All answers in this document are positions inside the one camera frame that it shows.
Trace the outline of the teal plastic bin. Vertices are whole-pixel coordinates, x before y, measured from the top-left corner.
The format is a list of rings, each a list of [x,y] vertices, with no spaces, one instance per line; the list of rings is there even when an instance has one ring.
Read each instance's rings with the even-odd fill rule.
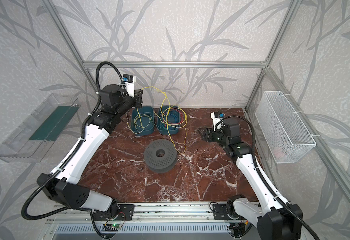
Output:
[[[136,136],[147,136],[154,132],[155,118],[154,108],[143,106],[140,109],[134,109],[131,119],[131,130]]]
[[[158,110],[157,129],[162,135],[175,135],[179,132],[181,123],[180,112],[177,106],[163,106]]]

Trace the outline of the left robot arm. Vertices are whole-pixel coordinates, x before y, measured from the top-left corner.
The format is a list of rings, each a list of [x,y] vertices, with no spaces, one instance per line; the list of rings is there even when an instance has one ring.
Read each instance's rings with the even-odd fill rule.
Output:
[[[112,67],[120,82],[101,88],[99,74],[103,66]],[[40,220],[65,210],[73,209],[102,212],[110,218],[116,217],[120,208],[112,197],[92,191],[78,184],[81,176],[101,144],[112,134],[121,122],[122,116],[132,108],[141,108],[143,90],[135,90],[134,77],[122,75],[111,62],[101,62],[96,68],[96,94],[98,101],[81,126],[81,136],[65,158],[49,173],[38,178],[38,188],[25,201],[21,216],[25,220]],[[40,193],[62,208],[49,213],[32,216],[28,208],[32,200]]]

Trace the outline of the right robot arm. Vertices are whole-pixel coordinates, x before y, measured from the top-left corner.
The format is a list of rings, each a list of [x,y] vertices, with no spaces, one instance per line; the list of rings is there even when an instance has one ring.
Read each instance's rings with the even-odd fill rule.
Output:
[[[302,229],[306,229],[317,240],[318,234],[303,220],[303,212],[297,204],[290,202],[277,190],[256,159],[255,140],[252,145],[242,141],[238,120],[241,116],[211,113],[213,126],[199,128],[203,141],[217,143],[244,174],[259,200],[255,205],[243,196],[227,201],[228,216],[234,220],[243,217],[257,228],[263,240],[299,240]]]

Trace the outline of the pink object in basket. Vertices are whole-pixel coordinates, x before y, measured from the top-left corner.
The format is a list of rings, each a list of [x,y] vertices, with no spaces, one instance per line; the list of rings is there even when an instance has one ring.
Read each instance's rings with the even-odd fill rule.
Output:
[[[281,147],[275,147],[272,151],[274,158],[278,161],[281,161],[286,157],[286,154],[283,151],[283,148]]]

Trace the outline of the small green circuit board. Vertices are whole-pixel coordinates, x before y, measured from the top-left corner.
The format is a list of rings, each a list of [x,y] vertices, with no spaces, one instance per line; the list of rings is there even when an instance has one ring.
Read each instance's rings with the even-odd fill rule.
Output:
[[[118,232],[123,228],[124,224],[122,223],[111,223],[111,224],[104,224],[102,231],[111,233],[111,232]]]

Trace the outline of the aluminium frame crossbar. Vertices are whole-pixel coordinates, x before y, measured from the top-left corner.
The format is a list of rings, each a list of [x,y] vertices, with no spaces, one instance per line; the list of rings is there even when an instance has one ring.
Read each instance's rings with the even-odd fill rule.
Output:
[[[265,62],[114,62],[117,68],[245,68],[262,69]]]

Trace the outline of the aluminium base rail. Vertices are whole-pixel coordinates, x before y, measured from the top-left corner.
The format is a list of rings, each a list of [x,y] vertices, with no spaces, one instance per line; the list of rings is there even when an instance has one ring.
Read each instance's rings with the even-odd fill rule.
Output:
[[[131,202],[132,223],[209,223],[218,216],[212,202]],[[90,224],[90,213],[68,210],[48,217],[47,224]]]

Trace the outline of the clear plastic wall tray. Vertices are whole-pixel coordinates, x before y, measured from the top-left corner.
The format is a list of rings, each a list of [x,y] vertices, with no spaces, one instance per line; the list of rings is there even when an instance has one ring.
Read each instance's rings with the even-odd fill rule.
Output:
[[[81,105],[78,97],[50,94],[0,145],[7,163],[40,162]]]

